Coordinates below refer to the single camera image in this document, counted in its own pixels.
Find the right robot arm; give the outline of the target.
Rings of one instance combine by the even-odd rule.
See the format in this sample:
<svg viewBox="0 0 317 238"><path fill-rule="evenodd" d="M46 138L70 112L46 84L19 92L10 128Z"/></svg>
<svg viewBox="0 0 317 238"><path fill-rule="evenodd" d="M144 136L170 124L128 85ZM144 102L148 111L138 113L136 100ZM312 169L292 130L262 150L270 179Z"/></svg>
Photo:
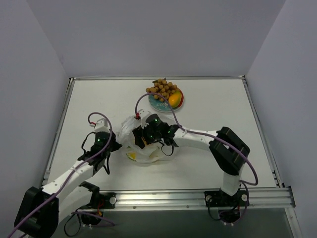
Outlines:
<svg viewBox="0 0 317 238"><path fill-rule="evenodd" d="M141 149L160 142L172 147L192 147L210 151L223 171L220 199L230 205L238 198L242 169L250 148L228 127L218 131L199 131L163 122L157 114L132 130L135 144Z"/></svg>

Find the white printed plastic bag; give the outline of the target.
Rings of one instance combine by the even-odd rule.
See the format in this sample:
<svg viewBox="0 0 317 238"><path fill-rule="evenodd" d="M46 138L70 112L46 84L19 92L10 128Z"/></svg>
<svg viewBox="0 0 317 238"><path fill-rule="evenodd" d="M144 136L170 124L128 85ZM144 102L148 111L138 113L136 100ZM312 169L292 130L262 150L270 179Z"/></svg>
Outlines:
<svg viewBox="0 0 317 238"><path fill-rule="evenodd" d="M142 164L150 164L156 161L169 161L176 157L179 151L177 147L163 146L159 142L146 145L144 148L137 146L132 130L140 125L141 122L133 116L127 117L121 124L116 141L122 145L120 150L123 156Z"/></svg>

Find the fake yellow green mango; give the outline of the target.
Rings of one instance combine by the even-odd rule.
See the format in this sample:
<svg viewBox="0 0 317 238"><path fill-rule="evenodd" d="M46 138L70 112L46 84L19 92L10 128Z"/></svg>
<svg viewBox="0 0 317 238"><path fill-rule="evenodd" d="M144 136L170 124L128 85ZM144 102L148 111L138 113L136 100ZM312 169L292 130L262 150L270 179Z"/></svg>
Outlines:
<svg viewBox="0 0 317 238"><path fill-rule="evenodd" d="M179 107L179 105L181 105L181 103L183 102L183 94L182 94L182 92L181 91L176 91L175 93L173 93L169 97L168 102L173 108Z"/></svg>

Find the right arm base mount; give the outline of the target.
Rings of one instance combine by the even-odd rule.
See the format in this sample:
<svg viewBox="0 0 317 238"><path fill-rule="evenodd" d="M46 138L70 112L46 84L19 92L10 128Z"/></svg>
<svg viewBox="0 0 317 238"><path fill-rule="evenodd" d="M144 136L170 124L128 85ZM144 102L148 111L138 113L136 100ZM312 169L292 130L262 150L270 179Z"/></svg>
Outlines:
<svg viewBox="0 0 317 238"><path fill-rule="evenodd" d="M249 203L249 191L238 190L233 196L221 189L205 191L205 205L209 216L214 221L220 221L225 226L234 226L246 214Z"/></svg>

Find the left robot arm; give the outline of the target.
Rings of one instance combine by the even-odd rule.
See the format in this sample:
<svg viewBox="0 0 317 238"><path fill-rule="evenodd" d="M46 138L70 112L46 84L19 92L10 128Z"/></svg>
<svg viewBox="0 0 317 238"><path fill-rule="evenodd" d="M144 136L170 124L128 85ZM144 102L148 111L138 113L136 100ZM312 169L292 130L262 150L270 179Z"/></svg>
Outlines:
<svg viewBox="0 0 317 238"><path fill-rule="evenodd" d="M101 131L94 135L95 143L91 150L84 152L69 170L55 181L41 188L31 187L25 192L10 236L17 230L44 238L54 233L62 201L82 182L93 177L111 152L121 147L113 132Z"/></svg>

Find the fake longan fruit bunch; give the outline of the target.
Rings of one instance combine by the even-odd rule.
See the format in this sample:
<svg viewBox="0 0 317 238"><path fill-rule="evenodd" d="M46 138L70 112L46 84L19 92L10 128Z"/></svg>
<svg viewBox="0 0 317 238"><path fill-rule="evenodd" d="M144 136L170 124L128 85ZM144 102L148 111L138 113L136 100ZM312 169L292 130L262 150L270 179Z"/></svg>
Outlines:
<svg viewBox="0 0 317 238"><path fill-rule="evenodd" d="M156 93L162 95L167 100L176 92L179 92L180 89L176 84L173 84L171 81L168 81L166 78L160 78L153 81L152 87L145 89L147 93Z"/></svg>

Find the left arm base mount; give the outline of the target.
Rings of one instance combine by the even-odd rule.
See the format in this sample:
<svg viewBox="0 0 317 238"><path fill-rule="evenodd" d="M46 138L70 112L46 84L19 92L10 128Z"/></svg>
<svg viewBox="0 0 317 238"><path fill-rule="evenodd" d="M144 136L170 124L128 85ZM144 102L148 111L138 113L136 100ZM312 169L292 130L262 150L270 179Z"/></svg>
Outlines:
<svg viewBox="0 0 317 238"><path fill-rule="evenodd" d="M103 221L101 217L104 215L102 209L114 209L116 203L116 194L114 192L99 193L98 195L93 195L91 201L82 207L80 210L94 209L93 212L87 212L88 214L95 215L84 215L81 213L80 218L83 224L97 226Z"/></svg>

